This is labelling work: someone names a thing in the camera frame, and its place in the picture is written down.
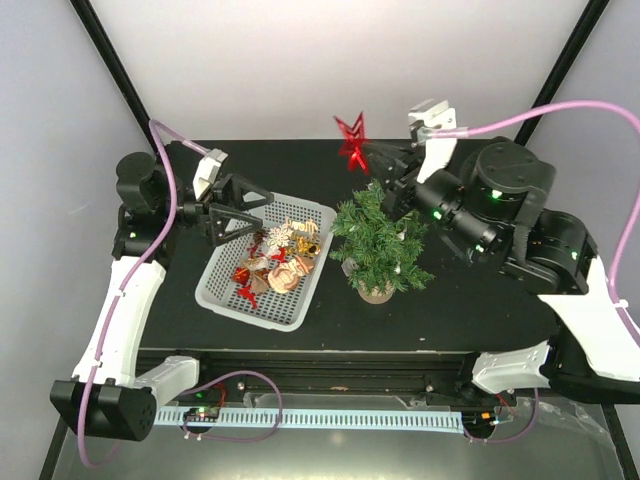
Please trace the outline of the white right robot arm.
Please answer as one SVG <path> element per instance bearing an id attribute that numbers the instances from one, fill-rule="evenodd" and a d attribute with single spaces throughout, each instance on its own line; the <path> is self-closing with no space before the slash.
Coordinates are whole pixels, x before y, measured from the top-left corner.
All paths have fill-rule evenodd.
<path id="1" fill-rule="evenodd" d="M 479 402 L 510 389 L 548 388 L 589 404 L 639 401 L 636 329 L 620 322 L 597 246 L 577 217 L 546 208 L 554 167 L 527 148 L 496 137 L 463 159 L 445 157 L 426 179 L 423 145 L 372 142 L 364 148 L 392 219 L 418 210 L 461 258 L 492 258 L 498 272 L 546 303 L 558 330 L 534 346 L 467 355 L 454 379 L 457 396 Z"/>

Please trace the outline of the red star ornament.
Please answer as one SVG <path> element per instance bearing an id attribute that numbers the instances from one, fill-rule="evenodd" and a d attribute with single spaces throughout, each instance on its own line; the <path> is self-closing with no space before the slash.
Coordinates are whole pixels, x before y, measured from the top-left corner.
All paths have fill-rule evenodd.
<path id="1" fill-rule="evenodd" d="M 365 175 L 370 175 L 369 164 L 363 153 L 363 145 L 368 141 L 365 130 L 364 113 L 360 112 L 353 124 L 348 124 L 338 116 L 333 117 L 343 136 L 343 144 L 338 154 L 347 159 L 347 169 L 360 169 Z"/>

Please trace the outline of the white string lights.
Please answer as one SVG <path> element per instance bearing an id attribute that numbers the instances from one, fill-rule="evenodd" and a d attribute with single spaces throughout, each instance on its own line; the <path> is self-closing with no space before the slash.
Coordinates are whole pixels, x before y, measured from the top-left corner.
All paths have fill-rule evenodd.
<path id="1" fill-rule="evenodd" d="M 384 273 L 397 275 L 401 272 L 405 257 L 402 243 L 413 234 L 411 229 L 419 216 L 410 212 L 400 220 L 390 220 L 382 211 L 384 196 L 384 189 L 374 180 L 339 205 L 333 230 L 343 239 L 338 252 L 349 273 L 358 267 L 380 267 Z"/>

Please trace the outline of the white snowflake ornament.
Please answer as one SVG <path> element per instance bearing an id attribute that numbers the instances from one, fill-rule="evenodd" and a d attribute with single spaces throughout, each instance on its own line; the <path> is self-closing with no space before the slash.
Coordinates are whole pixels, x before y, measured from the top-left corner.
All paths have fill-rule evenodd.
<path id="1" fill-rule="evenodd" d="M 278 251 L 289 245 L 293 233 L 294 230 L 286 225 L 272 227 L 269 229 L 264 243 L 269 250 Z"/>

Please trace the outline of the small green christmas tree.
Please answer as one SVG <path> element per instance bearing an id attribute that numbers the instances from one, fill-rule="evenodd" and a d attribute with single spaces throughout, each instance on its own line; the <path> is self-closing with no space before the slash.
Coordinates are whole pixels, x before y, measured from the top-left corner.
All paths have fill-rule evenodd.
<path id="1" fill-rule="evenodd" d="M 331 232 L 342 244 L 330 257 L 343 268 L 348 284 L 372 304 L 396 292 L 423 290 L 435 275 L 418 265 L 427 224 L 411 210 L 398 220 L 382 211 L 385 191 L 377 180 L 338 205 Z"/>

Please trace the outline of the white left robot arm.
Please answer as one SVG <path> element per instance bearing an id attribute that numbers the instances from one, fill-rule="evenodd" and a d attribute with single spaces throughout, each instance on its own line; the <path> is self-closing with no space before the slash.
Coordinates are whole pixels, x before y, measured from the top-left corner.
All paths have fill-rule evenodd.
<path id="1" fill-rule="evenodd" d="M 169 356 L 136 373 L 142 334 L 180 228 L 199 227 L 211 240 L 215 251 L 200 283 L 223 291 L 231 287 L 231 271 L 221 269 L 222 259 L 239 258 L 241 243 L 263 226 L 284 223 L 330 242 L 333 209 L 221 175 L 226 158 L 219 149 L 203 152 L 189 186 L 175 177 L 166 155 L 135 152 L 117 164 L 121 205 L 108 292 L 70 379 L 55 381 L 50 391 L 52 405 L 80 438 L 142 441 L 160 408 L 183 394 L 202 399 L 213 391 L 213 372 L 191 356 Z"/>

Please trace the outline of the white perforated plastic basket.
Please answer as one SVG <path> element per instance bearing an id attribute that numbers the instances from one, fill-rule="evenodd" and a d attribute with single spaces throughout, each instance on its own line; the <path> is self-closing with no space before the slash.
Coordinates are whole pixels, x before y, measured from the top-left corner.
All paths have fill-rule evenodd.
<path id="1" fill-rule="evenodd" d="M 320 279 L 333 239 L 331 226 L 336 211 L 317 202 L 276 193 L 269 205 L 254 208 L 250 215 L 263 221 L 263 228 L 215 249 L 195 290 L 199 306 L 214 313 L 268 330 L 292 332 L 303 323 L 311 299 Z M 313 237 L 294 232 L 285 248 L 269 250 L 264 243 L 270 228 L 284 225 L 285 218 L 294 221 L 313 219 L 319 233 Z M 303 277 L 297 288 L 286 294 L 275 292 L 267 282 L 271 270 L 298 255 L 295 241 L 307 237 L 321 244 L 321 253 L 314 257 L 312 272 Z M 232 280 L 237 267 L 251 271 L 247 285 L 256 294 L 257 309 L 249 301 L 239 297 L 236 291 L 243 287 Z"/>

